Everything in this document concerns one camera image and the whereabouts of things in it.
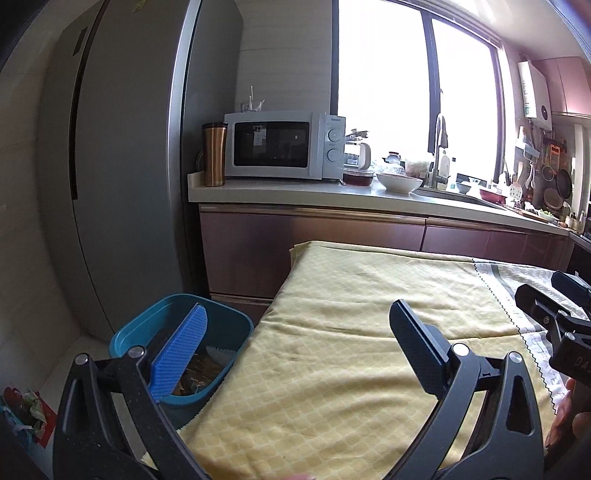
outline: water heater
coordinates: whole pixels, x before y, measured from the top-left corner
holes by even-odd
[[[535,126],[551,131],[550,95],[548,94],[546,78],[530,61],[522,61],[518,65],[525,104],[525,116]]]

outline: red dish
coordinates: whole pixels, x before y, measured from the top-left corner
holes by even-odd
[[[480,198],[486,202],[505,204],[507,197],[491,192],[490,190],[480,189]]]

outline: frying pan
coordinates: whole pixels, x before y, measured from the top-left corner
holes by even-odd
[[[570,173],[563,168],[556,174],[556,190],[564,200],[573,193],[573,179],[570,178]]]

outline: metal trim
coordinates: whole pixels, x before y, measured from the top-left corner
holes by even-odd
[[[226,293],[211,293],[212,300],[221,301],[228,301],[230,303],[245,303],[248,305],[257,305],[262,307],[268,307],[273,299],[264,299],[260,297],[245,297],[242,295],[230,295]]]
[[[544,235],[544,236],[555,236],[553,233],[549,232],[540,232],[534,230],[528,230],[520,227],[503,227],[496,225],[494,223],[472,223],[472,222],[465,222],[463,220],[450,220],[444,218],[435,218],[435,217],[428,217],[426,219],[427,226],[440,226],[445,228],[460,228],[464,230],[480,230],[480,231],[487,231],[487,232],[506,232],[506,233],[535,233],[536,235]]]
[[[200,213],[241,213],[244,215],[282,215],[305,218],[326,218],[337,220],[360,220],[365,222],[401,223],[424,226],[426,219],[418,216],[395,215],[392,213],[361,212],[287,205],[245,205],[240,203],[208,203],[199,205]]]
[[[339,0],[332,0],[332,56],[330,59],[330,114],[339,113]]]
[[[496,86],[496,163],[493,172],[493,180],[499,182],[499,176],[505,165],[505,142],[506,142],[506,118],[505,118],[505,91],[503,88],[503,77],[501,75],[501,62],[499,61],[499,50],[495,47],[491,51],[492,69],[495,74]]]
[[[435,128],[437,117],[441,113],[441,83],[439,81],[439,58],[437,57],[437,42],[433,30],[433,15],[421,10],[423,19],[423,32],[425,36],[425,47],[427,49],[427,68],[429,75],[429,140],[427,151],[435,154],[437,148],[435,139]]]

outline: bottle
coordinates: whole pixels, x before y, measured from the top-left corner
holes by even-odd
[[[457,162],[456,157],[452,157],[452,161],[449,164],[449,179],[447,180],[447,188],[453,192],[457,191]]]

